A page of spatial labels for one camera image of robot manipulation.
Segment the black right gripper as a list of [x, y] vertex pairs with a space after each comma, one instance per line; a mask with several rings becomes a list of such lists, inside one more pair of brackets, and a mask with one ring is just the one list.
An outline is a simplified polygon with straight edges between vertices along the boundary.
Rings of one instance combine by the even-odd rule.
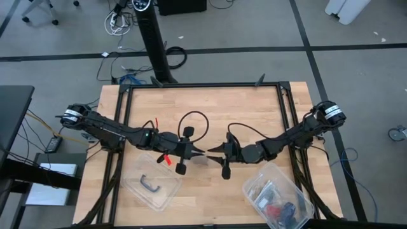
[[222, 165], [222, 178], [230, 179], [230, 163], [260, 163], [263, 160], [263, 148], [257, 144], [249, 144], [241, 147], [237, 138], [231, 134], [226, 134], [227, 141], [220, 146], [208, 149], [209, 152], [224, 152], [225, 158], [218, 156], [207, 156], [208, 159]]

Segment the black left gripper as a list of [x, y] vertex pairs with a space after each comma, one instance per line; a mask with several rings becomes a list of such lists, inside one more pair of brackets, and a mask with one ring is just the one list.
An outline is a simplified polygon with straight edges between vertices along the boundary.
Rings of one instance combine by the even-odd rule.
[[161, 163], [168, 155], [178, 156], [180, 161], [176, 164], [176, 173], [185, 175], [185, 160], [189, 160], [192, 157], [199, 159], [204, 158], [204, 154], [193, 153], [193, 151], [205, 152], [204, 150], [198, 149], [190, 141], [190, 137], [194, 134], [194, 131], [195, 129], [193, 127], [185, 127], [181, 138], [178, 138], [178, 136], [172, 132], [162, 132], [158, 134], [153, 132], [149, 135], [147, 143], [140, 145], [139, 149], [161, 153], [162, 155], [157, 159], [158, 163]]

